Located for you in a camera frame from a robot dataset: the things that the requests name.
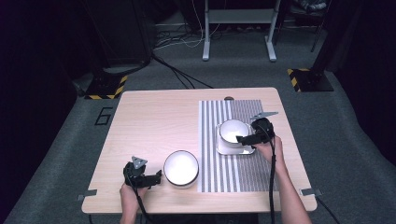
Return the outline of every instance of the table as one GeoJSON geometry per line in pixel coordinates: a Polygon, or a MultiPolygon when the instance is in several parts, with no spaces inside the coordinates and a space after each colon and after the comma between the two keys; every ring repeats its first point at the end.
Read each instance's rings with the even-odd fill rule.
{"type": "Polygon", "coordinates": [[[280,0],[276,0],[274,8],[265,9],[209,9],[208,0],[205,0],[205,44],[203,60],[209,60],[210,31],[209,23],[271,23],[268,36],[265,37],[270,62],[276,61],[274,45],[272,43],[276,26],[280,0]]]}
{"type": "MultiPolygon", "coordinates": [[[[259,99],[264,111],[278,111],[268,118],[282,138],[290,178],[296,188],[310,189],[310,183],[296,146],[279,94],[274,88],[209,89],[171,91],[126,91],[120,98],[82,211],[87,214],[121,213],[119,189],[122,168],[132,156],[148,160],[146,175],[163,169],[167,156],[176,150],[188,150],[198,158],[199,101],[259,99]]],[[[314,196],[301,196],[307,211],[317,207],[314,196]]],[[[278,192],[274,192],[275,210],[280,210],[278,192]]],[[[144,205],[151,214],[209,214],[269,212],[268,191],[198,192],[196,186],[176,189],[163,175],[161,185],[146,194],[144,205]]]]}

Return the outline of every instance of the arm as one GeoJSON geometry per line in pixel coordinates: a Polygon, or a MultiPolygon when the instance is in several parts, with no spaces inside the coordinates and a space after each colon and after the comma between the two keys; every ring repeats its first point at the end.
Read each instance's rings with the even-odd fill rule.
{"type": "MultiPolygon", "coordinates": [[[[279,184],[282,221],[286,224],[311,223],[311,219],[305,211],[303,202],[290,180],[289,171],[283,158],[282,140],[278,136],[275,137],[274,145],[276,148],[276,178],[279,184]]],[[[272,149],[270,143],[261,143],[254,147],[260,151],[265,159],[271,161],[272,149]]]]}
{"type": "MultiPolygon", "coordinates": [[[[142,198],[145,196],[148,188],[138,189],[137,193],[142,198]]],[[[139,203],[137,202],[136,195],[132,188],[128,185],[123,184],[120,189],[122,217],[120,224],[134,224],[136,220],[136,213],[139,209],[139,203]]]]}

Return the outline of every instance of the black curtain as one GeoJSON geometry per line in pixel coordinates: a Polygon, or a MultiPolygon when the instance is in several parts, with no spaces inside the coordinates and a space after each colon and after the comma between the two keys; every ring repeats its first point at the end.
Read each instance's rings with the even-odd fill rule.
{"type": "Polygon", "coordinates": [[[0,2],[0,222],[20,198],[88,71],[54,1],[0,2]]]}
{"type": "Polygon", "coordinates": [[[390,1],[338,1],[312,69],[335,73],[360,126],[396,165],[395,7],[390,1]]]}

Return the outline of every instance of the cable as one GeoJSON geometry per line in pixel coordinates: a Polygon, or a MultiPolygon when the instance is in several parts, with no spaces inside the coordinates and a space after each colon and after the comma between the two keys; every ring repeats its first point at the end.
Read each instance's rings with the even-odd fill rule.
{"type": "Polygon", "coordinates": [[[158,47],[164,46],[166,44],[172,43],[173,41],[180,41],[180,40],[184,41],[185,39],[188,39],[188,38],[192,37],[192,32],[187,30],[187,28],[186,28],[187,26],[188,25],[185,23],[185,24],[179,26],[175,31],[160,31],[158,35],[163,35],[163,37],[167,37],[167,38],[165,38],[163,40],[159,40],[157,42],[157,44],[155,45],[155,48],[158,48],[158,47]],[[171,33],[179,32],[181,27],[185,28],[185,32],[184,32],[183,35],[176,35],[176,36],[171,36],[170,35],[171,33]]]}
{"type": "Polygon", "coordinates": [[[187,81],[189,81],[190,85],[192,86],[193,89],[195,89],[195,86],[192,84],[192,82],[189,80],[189,78],[193,79],[194,81],[197,81],[205,86],[207,86],[210,89],[214,89],[213,87],[207,85],[206,83],[196,79],[195,77],[191,77],[189,75],[187,75],[186,73],[178,70],[177,68],[175,68],[174,66],[166,63],[162,58],[156,56],[154,53],[151,54],[151,57],[153,60],[157,61],[158,63],[170,68],[172,70],[172,72],[175,74],[175,76],[178,78],[178,80],[183,84],[183,86],[188,89],[189,87],[180,79],[180,77],[178,75],[181,75],[182,77],[184,77],[187,81]]]}
{"type": "Polygon", "coordinates": [[[136,195],[136,199],[137,199],[137,202],[139,203],[140,210],[142,211],[142,213],[145,216],[146,220],[148,220],[150,223],[154,223],[154,221],[149,217],[149,214],[146,212],[146,208],[143,205],[142,198],[140,198],[139,193],[137,192],[137,188],[135,188],[134,185],[132,185],[132,181],[129,178],[129,176],[126,175],[126,177],[127,177],[128,182],[129,182],[129,185],[131,186],[132,190],[134,191],[134,194],[136,195]]]}
{"type": "Polygon", "coordinates": [[[317,196],[315,197],[318,202],[324,207],[326,208],[326,210],[330,213],[330,215],[332,216],[332,218],[334,218],[334,221],[338,224],[340,224],[340,221],[337,219],[337,217],[335,216],[335,214],[330,210],[330,208],[328,206],[326,206],[326,204],[324,204],[324,202],[317,196]]]}
{"type": "Polygon", "coordinates": [[[158,24],[155,24],[155,26],[179,26],[179,25],[185,25],[185,23],[170,23],[170,24],[158,23],[158,24]]]}
{"type": "Polygon", "coordinates": [[[143,215],[140,215],[140,220],[139,220],[139,223],[140,224],[143,224],[143,215]]]}
{"type": "Polygon", "coordinates": [[[271,145],[271,149],[273,152],[273,156],[271,159],[271,174],[270,174],[270,191],[269,191],[269,197],[270,197],[270,209],[271,209],[271,223],[275,224],[275,209],[274,209],[274,180],[275,180],[275,163],[276,163],[276,154],[275,154],[275,141],[274,143],[271,141],[271,138],[267,131],[258,124],[258,126],[262,129],[262,131],[265,133],[268,142],[271,145]]]}
{"type": "Polygon", "coordinates": [[[202,40],[192,40],[192,41],[185,41],[185,42],[183,42],[183,43],[167,44],[167,45],[165,45],[165,46],[158,47],[158,48],[156,48],[156,49],[154,49],[154,50],[163,49],[163,48],[170,47],[170,46],[173,46],[173,45],[186,44],[186,43],[195,43],[195,42],[201,42],[201,41],[202,41],[202,40]]]}
{"type": "Polygon", "coordinates": [[[90,221],[90,224],[93,224],[91,214],[88,215],[88,220],[90,221]]]}
{"type": "Polygon", "coordinates": [[[197,46],[202,42],[202,40],[204,39],[204,30],[202,29],[202,24],[201,24],[201,22],[200,22],[200,20],[199,20],[199,17],[198,17],[198,14],[197,14],[197,10],[195,9],[194,0],[191,0],[191,3],[192,3],[192,7],[194,8],[195,16],[197,17],[197,20],[198,20],[198,23],[199,23],[199,28],[201,29],[201,38],[200,38],[200,41],[199,41],[196,45],[190,46],[190,45],[186,44],[186,46],[188,46],[188,47],[190,47],[190,48],[195,48],[195,47],[197,47],[197,46]]]}

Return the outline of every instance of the human hand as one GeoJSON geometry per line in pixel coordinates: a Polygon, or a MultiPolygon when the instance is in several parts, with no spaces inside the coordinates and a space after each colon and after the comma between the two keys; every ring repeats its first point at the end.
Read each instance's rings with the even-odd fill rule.
{"type": "MultiPolygon", "coordinates": [[[[142,188],[137,190],[137,194],[142,200],[148,189],[149,188],[142,188]]],[[[122,184],[120,188],[120,197],[122,207],[121,223],[134,223],[133,220],[135,219],[136,212],[139,209],[139,203],[136,195],[134,194],[134,190],[130,186],[122,184]]]]}
{"type": "MultiPolygon", "coordinates": [[[[280,137],[278,136],[275,136],[271,141],[275,147],[276,171],[284,171],[286,170],[286,164],[285,164],[285,159],[283,158],[282,139],[280,139],[280,137]]],[[[273,150],[269,142],[265,144],[259,143],[253,146],[260,151],[260,153],[264,156],[266,160],[268,160],[269,162],[272,161],[273,150]]]]}

